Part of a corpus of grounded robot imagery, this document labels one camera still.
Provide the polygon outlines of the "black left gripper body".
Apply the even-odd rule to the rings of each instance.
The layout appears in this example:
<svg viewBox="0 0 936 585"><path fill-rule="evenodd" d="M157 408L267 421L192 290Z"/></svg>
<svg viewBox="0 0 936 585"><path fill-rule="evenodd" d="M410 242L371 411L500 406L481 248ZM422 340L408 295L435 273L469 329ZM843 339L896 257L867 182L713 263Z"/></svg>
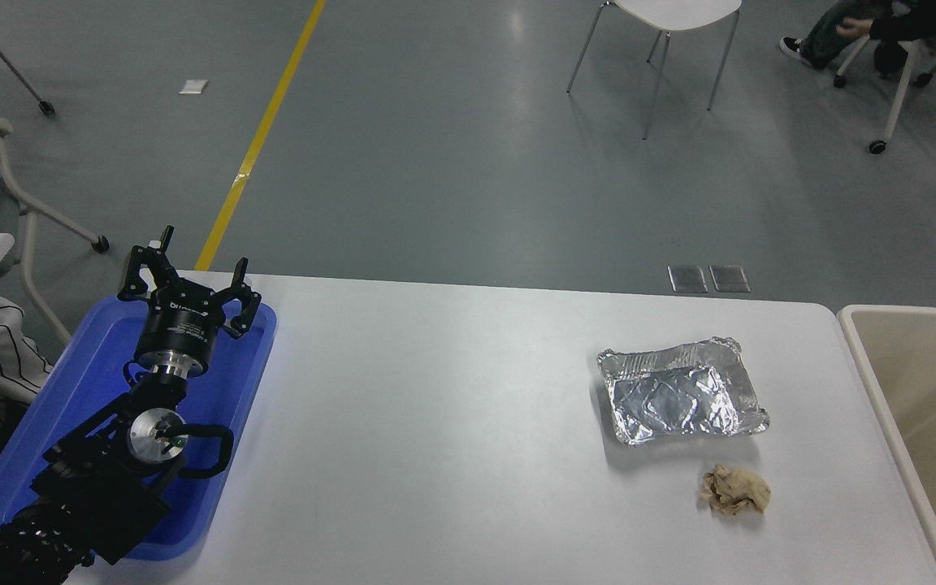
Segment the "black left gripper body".
<svg viewBox="0 0 936 585"><path fill-rule="evenodd" d="M175 282L153 290L148 314L135 347L135 360L145 369L157 356L172 352L189 357L198 369L207 369L219 327L223 325L223 303L215 291L200 283Z"/></svg>

